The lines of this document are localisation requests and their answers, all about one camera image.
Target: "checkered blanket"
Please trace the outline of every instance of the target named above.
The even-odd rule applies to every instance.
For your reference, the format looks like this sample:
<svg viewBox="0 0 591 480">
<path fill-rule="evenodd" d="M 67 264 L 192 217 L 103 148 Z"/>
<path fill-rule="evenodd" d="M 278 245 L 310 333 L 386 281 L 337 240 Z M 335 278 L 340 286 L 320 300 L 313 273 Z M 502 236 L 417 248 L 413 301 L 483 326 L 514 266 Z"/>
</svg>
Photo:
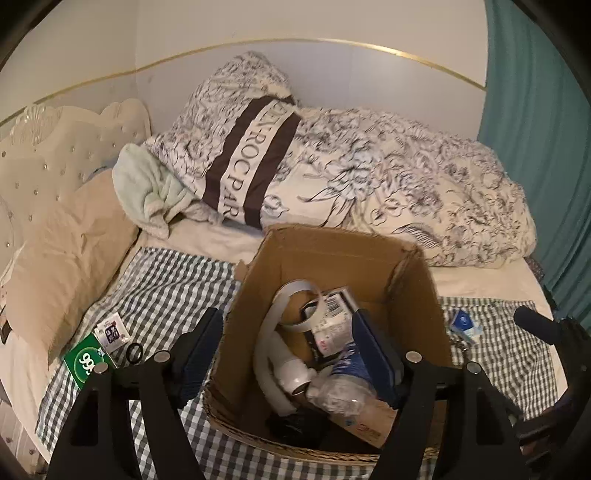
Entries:
<svg viewBox="0 0 591 480">
<path fill-rule="evenodd" d="M 226 314 L 237 288 L 231 264 L 167 249 L 141 249 L 114 291 L 87 311 L 72 345 L 88 335 L 95 324 L 118 312 L 133 340 L 141 343 L 145 355 L 150 356 L 170 348 L 182 333 L 192 330 L 208 307 L 219 308 Z M 556 385 L 548 348 L 512 322 L 513 312 L 520 304 L 523 303 L 441 299 L 448 319 L 462 308 L 483 326 L 483 341 L 470 352 L 471 358 L 525 410 L 526 416 L 534 416 L 556 401 Z M 454 362 L 461 365 L 461 352 L 455 347 L 452 351 Z M 122 352 L 116 352 L 113 360 L 119 366 L 126 364 Z M 36 428 L 50 452 L 77 393 L 73 378 L 62 364 L 47 387 Z M 130 412 L 140 470 L 143 478 L 154 479 L 139 402 L 130 402 Z M 201 396 L 187 404 L 181 419 L 206 478 L 353 480 L 371 474 L 368 467 L 288 460 L 233 440 L 210 425 Z M 431 477 L 433 468 L 433 460 L 424 462 L 420 478 Z"/>
</svg>

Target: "beige pillow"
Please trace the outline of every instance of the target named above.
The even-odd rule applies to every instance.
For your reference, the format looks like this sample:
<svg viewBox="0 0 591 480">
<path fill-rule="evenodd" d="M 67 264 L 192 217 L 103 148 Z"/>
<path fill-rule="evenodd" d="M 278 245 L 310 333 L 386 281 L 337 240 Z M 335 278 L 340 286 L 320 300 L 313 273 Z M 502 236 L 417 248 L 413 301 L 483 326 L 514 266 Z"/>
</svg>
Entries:
<svg viewBox="0 0 591 480">
<path fill-rule="evenodd" d="M 56 202 L 34 228 L 7 284 L 12 329 L 50 364 L 105 291 L 137 237 L 115 195 L 111 171 Z"/>
</svg>

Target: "floral duvet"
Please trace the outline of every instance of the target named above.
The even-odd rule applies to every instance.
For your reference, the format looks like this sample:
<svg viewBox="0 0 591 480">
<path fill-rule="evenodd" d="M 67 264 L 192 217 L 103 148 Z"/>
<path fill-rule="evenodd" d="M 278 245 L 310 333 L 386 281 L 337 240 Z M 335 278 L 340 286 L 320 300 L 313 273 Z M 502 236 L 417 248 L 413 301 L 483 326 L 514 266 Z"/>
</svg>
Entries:
<svg viewBox="0 0 591 480">
<path fill-rule="evenodd" d="M 210 207 L 257 228 L 395 235 L 431 265 L 497 267 L 535 247 L 524 192 L 488 147 L 393 113 L 299 107 L 253 52 L 203 82 L 146 145 Z"/>
</svg>

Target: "mattress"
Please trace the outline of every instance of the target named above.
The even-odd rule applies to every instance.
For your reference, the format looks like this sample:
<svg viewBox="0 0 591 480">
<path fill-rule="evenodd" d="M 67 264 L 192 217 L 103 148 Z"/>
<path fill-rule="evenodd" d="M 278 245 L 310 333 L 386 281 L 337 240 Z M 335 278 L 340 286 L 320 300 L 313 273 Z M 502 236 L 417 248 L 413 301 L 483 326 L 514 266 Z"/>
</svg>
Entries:
<svg viewBox="0 0 591 480">
<path fill-rule="evenodd" d="M 140 247 L 171 248 L 236 264 L 239 261 L 249 263 L 261 241 L 262 234 L 259 231 L 233 222 L 211 225 L 181 219 L 171 224 L 171 234 L 166 241 L 142 232 L 123 261 L 119 275 L 125 271 Z M 543 292 L 523 259 L 499 269 L 433 267 L 431 273 L 441 296 L 532 300 L 540 313 L 551 317 Z M 114 278 L 112 285 L 117 280 L 118 277 Z M 551 347 L 551 354 L 560 396 L 566 389 L 566 377 L 554 347 Z M 0 377 L 16 415 L 46 460 L 49 460 L 50 455 L 37 439 L 35 425 L 46 386 L 57 366 L 56 361 L 48 370 L 43 358 L 14 332 L 6 345 L 0 345 Z"/>
</svg>

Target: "cardboard box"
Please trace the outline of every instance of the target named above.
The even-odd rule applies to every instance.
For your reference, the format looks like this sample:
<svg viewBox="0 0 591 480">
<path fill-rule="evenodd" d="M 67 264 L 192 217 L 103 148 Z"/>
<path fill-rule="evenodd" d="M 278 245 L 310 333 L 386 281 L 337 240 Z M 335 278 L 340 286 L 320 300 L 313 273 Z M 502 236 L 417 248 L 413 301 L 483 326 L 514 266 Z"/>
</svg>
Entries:
<svg viewBox="0 0 591 480">
<path fill-rule="evenodd" d="M 341 229 L 277 225 L 265 236 L 226 319 L 204 394 L 205 410 L 220 431 L 276 455 L 342 465 L 373 464 L 379 450 L 337 425 L 331 426 L 319 450 L 280 444 L 265 427 L 271 409 L 252 371 L 256 336 L 275 292 L 300 278 L 322 291 L 346 286 L 358 305 L 369 310 L 384 333 L 403 348 L 416 350 L 437 365 L 452 364 L 443 314 L 418 246 Z M 284 321 L 299 321 L 299 308 L 307 300 L 306 296 L 297 299 L 298 304 L 285 311 Z M 426 458 L 437 455 L 443 407 L 436 408 Z"/>
</svg>

